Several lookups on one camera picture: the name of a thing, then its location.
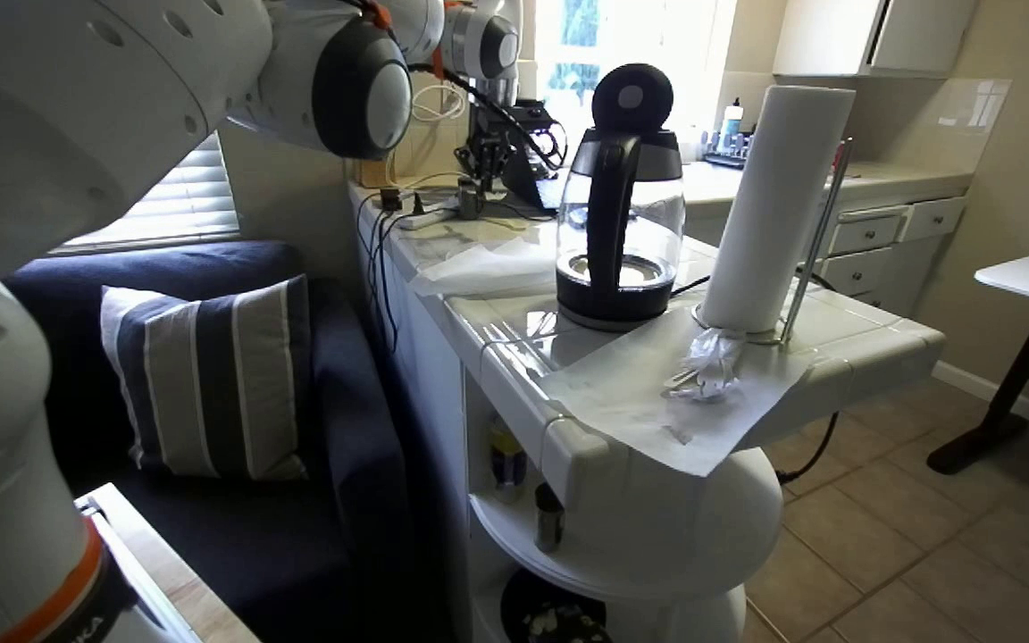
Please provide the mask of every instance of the striped pillow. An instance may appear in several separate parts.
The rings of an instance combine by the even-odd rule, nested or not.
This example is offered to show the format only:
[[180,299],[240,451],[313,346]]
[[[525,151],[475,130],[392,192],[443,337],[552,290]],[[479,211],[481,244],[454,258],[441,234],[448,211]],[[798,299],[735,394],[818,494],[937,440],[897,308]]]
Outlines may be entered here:
[[306,281],[176,299],[102,290],[100,344],[121,383],[143,471],[305,477]]

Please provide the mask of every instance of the white cylinder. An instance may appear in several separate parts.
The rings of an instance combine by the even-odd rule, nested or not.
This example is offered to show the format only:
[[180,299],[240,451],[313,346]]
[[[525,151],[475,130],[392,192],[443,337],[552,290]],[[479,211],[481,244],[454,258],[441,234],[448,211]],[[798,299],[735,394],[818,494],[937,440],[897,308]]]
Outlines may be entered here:
[[730,208],[699,321],[774,331],[800,251],[818,222],[823,186],[844,134],[853,88],[774,84]]

